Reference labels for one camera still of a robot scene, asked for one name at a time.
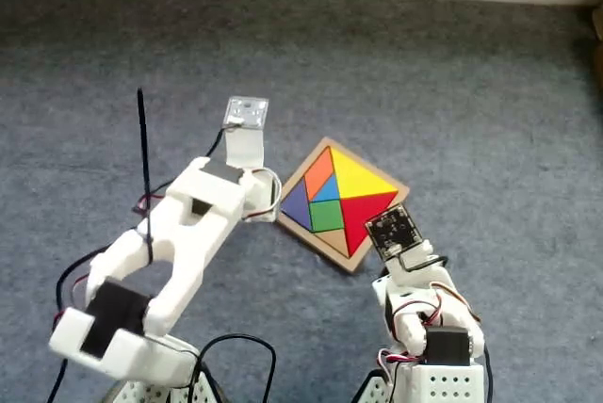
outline circuit board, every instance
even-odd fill
[[[384,261],[423,241],[421,233],[402,203],[370,219],[366,226],[373,246]]]

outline wooden board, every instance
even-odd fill
[[[402,202],[408,191],[406,185],[325,137],[283,186],[278,222],[353,272],[371,247],[366,220]]]

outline perforated mounting plate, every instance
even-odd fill
[[[483,367],[416,365],[399,374],[395,402],[483,403]]]
[[[243,128],[262,130],[268,112],[268,99],[231,97],[226,108],[223,127],[240,125]]]
[[[123,386],[110,392],[103,399],[103,403],[166,403],[168,394],[171,403],[187,403],[188,388],[169,389],[167,387],[152,386],[139,381],[127,381]],[[194,403],[221,403],[220,398],[207,380],[205,373],[199,376],[193,395]]]
[[[390,389],[382,377],[372,377],[366,381],[365,389],[352,403],[388,403]]]

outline yellow triangle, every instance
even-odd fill
[[[341,199],[398,191],[395,186],[333,147],[331,155]]]

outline purple triangle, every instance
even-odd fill
[[[281,210],[302,227],[308,231],[312,231],[310,209],[308,207],[308,195],[305,190],[305,181],[303,178],[301,178],[291,192],[286,195],[286,198],[283,199],[281,202]]]

